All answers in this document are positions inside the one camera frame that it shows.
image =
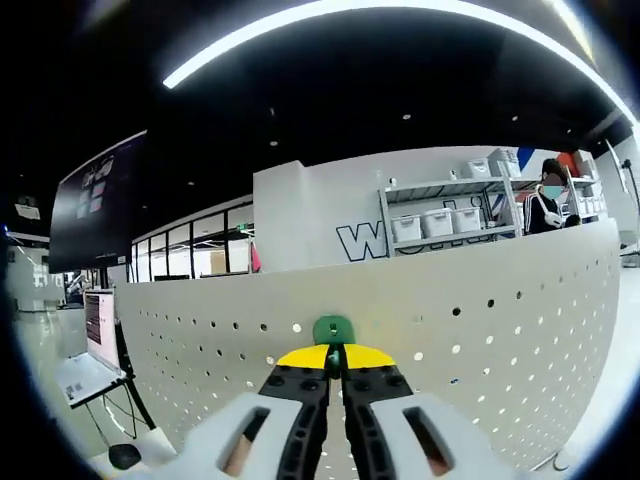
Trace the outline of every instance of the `laptop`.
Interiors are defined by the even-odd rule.
[[[63,360],[56,381],[71,408],[78,407],[121,385],[116,343],[115,294],[112,289],[84,292],[87,351]]]

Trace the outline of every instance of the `laptop screen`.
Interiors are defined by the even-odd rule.
[[[84,315],[87,326],[87,351],[119,369],[113,292],[86,292]]]

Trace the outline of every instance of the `white pegboard wall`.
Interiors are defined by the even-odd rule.
[[[603,221],[367,263],[131,284],[116,298],[143,400],[178,449],[193,425],[260,388],[274,360],[312,344],[319,316],[337,313],[416,391],[455,405],[505,461],[531,468],[591,399],[618,286],[617,230]],[[355,478],[334,386],[318,470]]]

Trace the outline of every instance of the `recessed ceiling light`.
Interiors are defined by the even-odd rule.
[[[425,2],[424,0],[351,0],[349,2],[318,0],[299,5],[297,7],[288,8],[245,25],[229,35],[213,42],[211,45],[195,54],[173,71],[173,73],[167,76],[162,83],[167,88],[174,88],[204,65],[229,50],[232,50],[255,37],[292,23],[337,12],[383,7],[423,8],[427,10],[455,13],[466,17],[477,18],[527,37],[548,50],[551,50],[556,55],[562,57],[573,65],[577,70],[582,72],[587,78],[596,84],[607,97],[611,99],[611,101],[622,111],[624,116],[627,117],[632,126],[635,126],[638,123],[636,117],[631,112],[631,109],[624,103],[622,98],[620,98],[613,88],[611,88],[611,86],[605,82],[593,68],[587,65],[584,60],[571,52],[568,48],[515,18],[498,13],[489,8],[456,0],[432,0],[429,2]]]

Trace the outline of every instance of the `window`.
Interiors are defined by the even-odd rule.
[[[224,215],[193,222],[193,260],[196,278],[227,272]]]
[[[249,271],[249,236],[238,227],[253,229],[253,205],[234,208],[227,213],[229,231],[229,270]]]
[[[150,282],[149,272],[149,240],[143,240],[138,244],[138,281]]]
[[[191,276],[189,224],[169,231],[169,275]]]
[[[131,267],[129,268],[129,283],[138,282],[138,273],[136,270],[138,259],[136,257],[136,245],[134,245],[133,247],[131,247]]]
[[[151,279],[167,275],[167,235],[161,233],[151,238]]]

